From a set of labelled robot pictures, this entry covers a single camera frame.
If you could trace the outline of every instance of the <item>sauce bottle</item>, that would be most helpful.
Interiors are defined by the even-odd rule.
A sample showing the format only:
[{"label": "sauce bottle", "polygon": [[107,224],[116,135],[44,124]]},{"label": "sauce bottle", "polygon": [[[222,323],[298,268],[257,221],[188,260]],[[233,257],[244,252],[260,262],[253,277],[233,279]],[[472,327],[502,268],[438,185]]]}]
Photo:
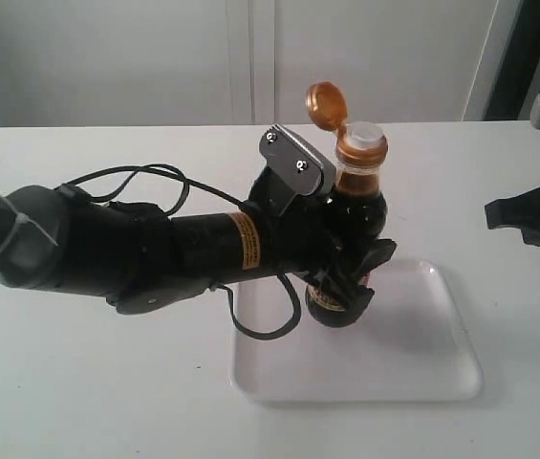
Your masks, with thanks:
[{"label": "sauce bottle", "polygon": [[[325,220],[340,239],[343,251],[357,251],[379,236],[386,223],[387,206],[379,188],[379,168],[386,159],[388,142],[382,129],[367,121],[347,122],[348,109],[341,92],[330,82],[316,83],[306,97],[310,118],[337,137],[337,175],[327,200]],[[369,274],[359,283],[366,285]],[[355,322],[364,310],[347,312],[330,296],[309,286],[306,303],[312,316],[330,327]]]}]

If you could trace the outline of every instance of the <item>white table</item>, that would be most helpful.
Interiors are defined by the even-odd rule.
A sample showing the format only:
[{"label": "white table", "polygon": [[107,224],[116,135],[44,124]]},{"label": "white table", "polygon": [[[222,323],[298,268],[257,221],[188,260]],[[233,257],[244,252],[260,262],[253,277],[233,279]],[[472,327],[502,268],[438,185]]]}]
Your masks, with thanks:
[{"label": "white table", "polygon": [[[99,298],[0,286],[0,457],[540,458],[540,249],[517,230],[487,230],[484,214],[485,203],[540,186],[540,132],[526,122],[384,128],[384,234],[398,257],[430,260],[445,275],[485,374],[480,397],[262,407],[229,385],[223,294],[121,317]],[[331,135],[295,130],[332,154]],[[264,163],[263,132],[0,129],[0,193],[168,162],[244,197]],[[123,200],[167,206],[177,190],[145,177]],[[230,208],[194,191],[184,212]]]}]

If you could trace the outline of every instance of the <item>white tray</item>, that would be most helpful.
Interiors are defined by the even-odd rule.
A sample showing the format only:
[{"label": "white tray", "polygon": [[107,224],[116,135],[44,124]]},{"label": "white tray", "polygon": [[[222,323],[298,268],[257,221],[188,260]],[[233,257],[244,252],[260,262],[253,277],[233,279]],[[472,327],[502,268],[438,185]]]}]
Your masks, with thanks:
[{"label": "white tray", "polygon": [[[437,268],[393,260],[375,270],[376,291],[357,323],[331,329],[316,322],[305,284],[292,277],[304,308],[281,339],[234,337],[231,380],[260,403],[457,401],[475,397],[482,371],[452,296]],[[240,284],[237,316],[269,331],[292,313],[277,279]]]}]

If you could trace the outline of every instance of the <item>robotic arm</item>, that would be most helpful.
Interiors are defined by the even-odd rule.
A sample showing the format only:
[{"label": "robotic arm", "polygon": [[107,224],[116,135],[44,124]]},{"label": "robotic arm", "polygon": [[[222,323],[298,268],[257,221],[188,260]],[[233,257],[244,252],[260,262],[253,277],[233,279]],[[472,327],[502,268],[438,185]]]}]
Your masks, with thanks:
[{"label": "robotic arm", "polygon": [[[285,276],[293,273],[340,305],[319,314],[307,296],[316,319],[328,326],[353,323],[374,295],[361,278],[388,261],[396,248],[395,242],[378,239],[386,214],[382,195],[357,204],[364,211],[344,225],[339,215],[359,198],[336,192],[335,166],[313,146],[275,125],[262,137],[259,151],[267,165],[244,202],[167,164],[113,167],[55,189],[26,186],[0,196],[0,282],[103,296],[126,315],[220,288],[227,290],[240,331],[255,339],[277,339],[301,317],[299,299]],[[106,196],[94,197],[79,187],[117,172],[131,174]],[[115,201],[139,173],[182,182],[177,204],[165,212],[151,203]],[[192,186],[229,200],[239,211],[172,218]],[[371,220],[370,209],[375,210]],[[365,237],[361,228],[370,229]],[[272,275],[289,293],[292,319],[275,332],[249,330],[233,314],[226,284]]]}]

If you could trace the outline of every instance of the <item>soy sauce bottle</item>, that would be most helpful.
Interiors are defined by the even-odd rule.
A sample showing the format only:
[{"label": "soy sauce bottle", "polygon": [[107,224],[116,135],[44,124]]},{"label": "soy sauce bottle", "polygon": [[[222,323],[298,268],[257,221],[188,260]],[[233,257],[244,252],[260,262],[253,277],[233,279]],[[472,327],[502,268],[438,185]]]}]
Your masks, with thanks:
[{"label": "soy sauce bottle", "polygon": [[[325,220],[340,239],[343,251],[357,251],[365,241],[376,239],[386,223],[387,206],[379,188],[379,168],[386,159],[388,143],[381,128],[371,122],[347,123],[348,109],[341,92],[330,82],[308,90],[310,118],[337,136],[337,176],[329,196]],[[366,285],[369,274],[359,283]],[[315,287],[306,289],[311,315],[329,327],[345,327],[358,320],[359,312],[346,311],[337,301]]]}]

